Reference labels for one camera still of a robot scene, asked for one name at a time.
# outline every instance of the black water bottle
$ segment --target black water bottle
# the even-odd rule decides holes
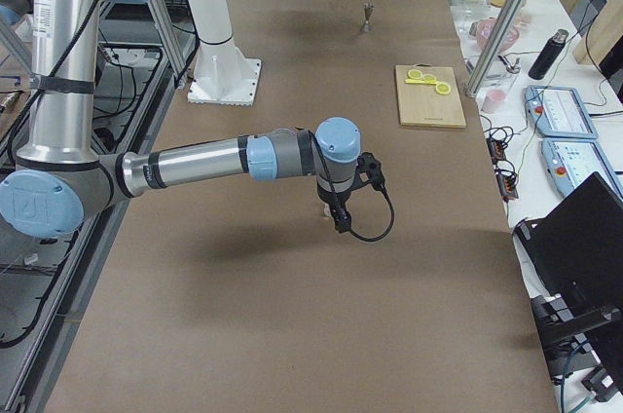
[[[528,75],[534,80],[541,80],[545,77],[547,71],[552,67],[552,64],[556,60],[556,57],[561,53],[567,42],[568,31],[559,29],[554,36],[552,36],[547,43],[543,51],[536,58],[536,61],[530,68]]]

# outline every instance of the ur logo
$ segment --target ur logo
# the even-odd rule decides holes
[[[45,222],[45,198],[40,194],[14,194],[14,211],[17,220],[29,222]]]

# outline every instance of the white pillar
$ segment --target white pillar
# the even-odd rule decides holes
[[[188,100],[196,103],[253,104],[262,62],[236,47],[226,0],[189,0],[202,39],[195,82]]]

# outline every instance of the brown paper surface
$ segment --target brown paper surface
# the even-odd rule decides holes
[[[465,130],[399,126],[396,64],[465,82],[446,1],[229,3],[263,60],[255,105],[180,94],[157,147],[348,116],[383,162],[395,228],[336,234],[313,178],[134,200],[46,411],[556,411],[476,105],[462,100]],[[360,233],[388,221],[372,191],[348,206]]]

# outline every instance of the plastic cup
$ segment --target plastic cup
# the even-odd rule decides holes
[[[485,94],[485,102],[483,103],[482,112],[487,114],[493,114],[497,111],[497,108],[506,99],[506,92],[500,89],[490,89]]]

